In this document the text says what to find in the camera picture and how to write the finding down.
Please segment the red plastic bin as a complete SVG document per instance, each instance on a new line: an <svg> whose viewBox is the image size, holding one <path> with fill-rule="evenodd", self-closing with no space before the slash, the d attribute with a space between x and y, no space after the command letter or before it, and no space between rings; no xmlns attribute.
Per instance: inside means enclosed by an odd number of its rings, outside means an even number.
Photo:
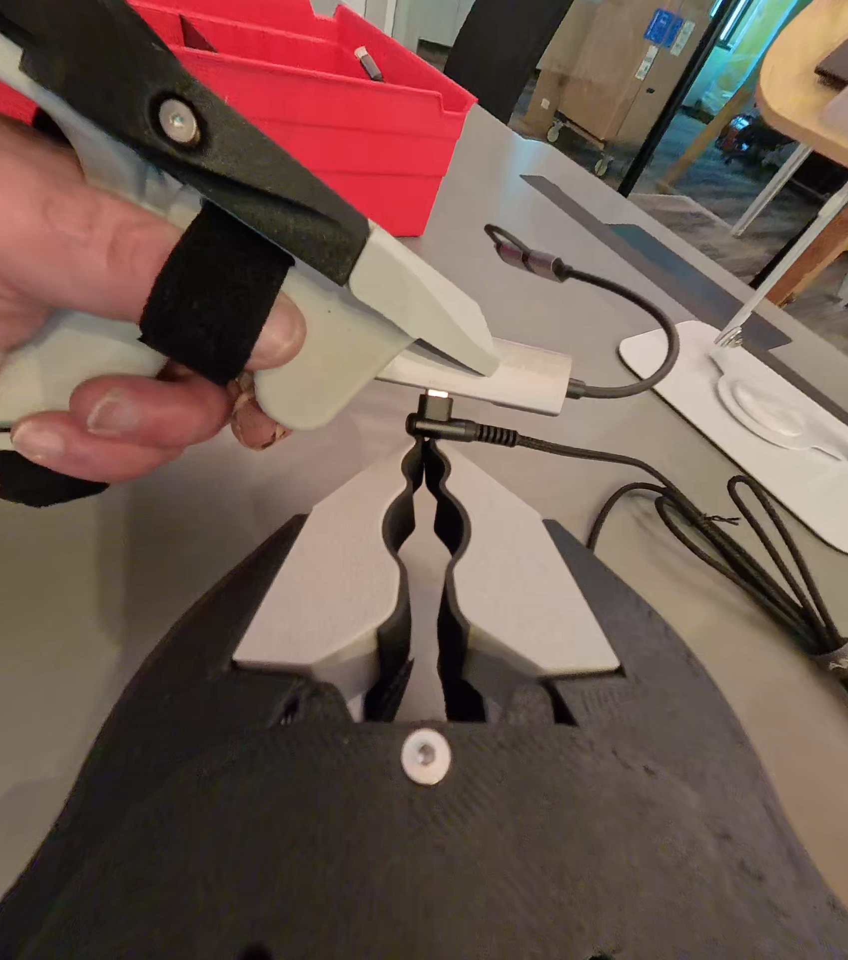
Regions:
<svg viewBox="0 0 848 960"><path fill-rule="evenodd" d="M183 45L183 14L217 53ZM423 233L476 102L347 6L0 2L0 83L49 114L89 180L153 211L189 187L304 258L358 214Z"/></svg>

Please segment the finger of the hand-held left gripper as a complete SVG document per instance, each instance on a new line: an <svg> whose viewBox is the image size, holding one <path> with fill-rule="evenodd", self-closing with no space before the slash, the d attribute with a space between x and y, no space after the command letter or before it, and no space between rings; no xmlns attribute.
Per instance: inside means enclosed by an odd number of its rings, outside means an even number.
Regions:
<svg viewBox="0 0 848 960"><path fill-rule="evenodd" d="M376 223L351 271L351 292L412 340L481 376L500 366L478 303Z"/></svg>

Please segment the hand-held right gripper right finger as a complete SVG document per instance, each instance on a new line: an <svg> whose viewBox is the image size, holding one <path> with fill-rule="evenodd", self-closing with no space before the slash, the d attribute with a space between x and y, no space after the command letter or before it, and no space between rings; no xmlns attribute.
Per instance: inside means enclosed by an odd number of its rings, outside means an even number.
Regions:
<svg viewBox="0 0 848 960"><path fill-rule="evenodd" d="M620 669L537 510L447 443L426 443L425 479L450 554L437 625L446 709L503 708L525 684Z"/></svg>

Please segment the wooden framed dark board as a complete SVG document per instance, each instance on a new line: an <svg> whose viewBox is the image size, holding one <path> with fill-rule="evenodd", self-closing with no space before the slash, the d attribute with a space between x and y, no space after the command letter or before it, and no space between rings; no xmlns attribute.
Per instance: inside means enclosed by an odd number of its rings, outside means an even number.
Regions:
<svg viewBox="0 0 848 960"><path fill-rule="evenodd" d="M817 64L848 40L848 1L814 1L768 48L756 97L766 122L848 169L848 136L822 120L837 91L820 82Z"/></svg>

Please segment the black cloth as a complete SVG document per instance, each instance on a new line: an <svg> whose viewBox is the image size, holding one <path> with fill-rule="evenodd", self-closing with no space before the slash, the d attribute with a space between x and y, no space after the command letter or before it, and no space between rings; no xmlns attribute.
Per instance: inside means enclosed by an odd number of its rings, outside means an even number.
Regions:
<svg viewBox="0 0 848 960"><path fill-rule="evenodd" d="M443 72L508 125L572 1L475 1Z"/></svg>

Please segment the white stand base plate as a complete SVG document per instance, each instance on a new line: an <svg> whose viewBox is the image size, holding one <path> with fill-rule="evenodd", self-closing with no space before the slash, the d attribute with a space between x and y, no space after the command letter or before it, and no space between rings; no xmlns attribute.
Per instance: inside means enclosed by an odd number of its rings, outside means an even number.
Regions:
<svg viewBox="0 0 848 960"><path fill-rule="evenodd" d="M689 320L657 394L826 544L848 555L848 423L740 343Z"/></svg>

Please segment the metal stand rod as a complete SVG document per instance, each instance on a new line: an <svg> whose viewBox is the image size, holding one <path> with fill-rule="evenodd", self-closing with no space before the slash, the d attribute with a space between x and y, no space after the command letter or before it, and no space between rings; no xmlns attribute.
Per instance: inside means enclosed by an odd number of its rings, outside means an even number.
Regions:
<svg viewBox="0 0 848 960"><path fill-rule="evenodd" d="M829 198L812 222L761 273L750 299L715 340L736 346L741 329L762 302L783 306L802 293L848 248L848 182Z"/></svg>

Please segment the grey lettered USB hub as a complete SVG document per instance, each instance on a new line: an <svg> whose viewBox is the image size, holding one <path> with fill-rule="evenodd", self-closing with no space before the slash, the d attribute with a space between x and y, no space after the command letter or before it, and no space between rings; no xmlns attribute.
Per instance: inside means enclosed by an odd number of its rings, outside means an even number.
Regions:
<svg viewBox="0 0 848 960"><path fill-rule="evenodd" d="M415 346L385 366L378 373L377 381L440 394L446 399L460 396L508 409L557 416L565 400L623 400L650 391L670 374L680 353L679 333L672 319L650 300L618 282L577 270L556 255L526 246L499 225L487 223L484 231L498 256L510 266L544 280L587 284L644 311L665 335L667 347L661 364L650 376L629 385L590 386L572 378L572 358L567 354L495 339L501 362L490 376L465 371L436 353Z"/></svg>

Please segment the wooden rail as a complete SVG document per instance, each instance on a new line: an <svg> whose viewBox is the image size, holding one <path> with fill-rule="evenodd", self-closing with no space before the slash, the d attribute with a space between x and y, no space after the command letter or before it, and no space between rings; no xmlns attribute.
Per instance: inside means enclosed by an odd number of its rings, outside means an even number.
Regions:
<svg viewBox="0 0 848 960"><path fill-rule="evenodd" d="M694 138L676 162L657 181L666 194L689 171L724 125L754 98L758 70L754 69L724 107ZM828 200L812 222L785 246L766 270L755 278L764 299L783 306L798 296L848 248L848 182Z"/></svg>

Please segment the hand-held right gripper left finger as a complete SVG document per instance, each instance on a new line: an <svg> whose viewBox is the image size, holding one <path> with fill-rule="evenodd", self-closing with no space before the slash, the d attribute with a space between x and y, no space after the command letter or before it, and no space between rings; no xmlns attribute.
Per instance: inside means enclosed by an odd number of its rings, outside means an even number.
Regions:
<svg viewBox="0 0 848 960"><path fill-rule="evenodd" d="M319 501L234 653L236 665L334 686L351 709L393 710L409 669L398 551L415 527L422 445L407 442Z"/></svg>

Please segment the person's left hand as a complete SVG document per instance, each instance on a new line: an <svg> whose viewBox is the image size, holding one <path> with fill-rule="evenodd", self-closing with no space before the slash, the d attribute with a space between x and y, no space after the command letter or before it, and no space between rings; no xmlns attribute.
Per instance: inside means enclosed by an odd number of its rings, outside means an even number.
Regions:
<svg viewBox="0 0 848 960"><path fill-rule="evenodd" d="M137 322L181 233L150 212L88 184L72 151L0 115L0 367L57 308ZM247 363L219 387L170 364L157 379L102 376L76 388L63 412L40 412L10 431L23 458L105 484L141 477L230 426L250 450L290 432L264 414L250 373L298 354L306 322L284 294Z"/></svg>

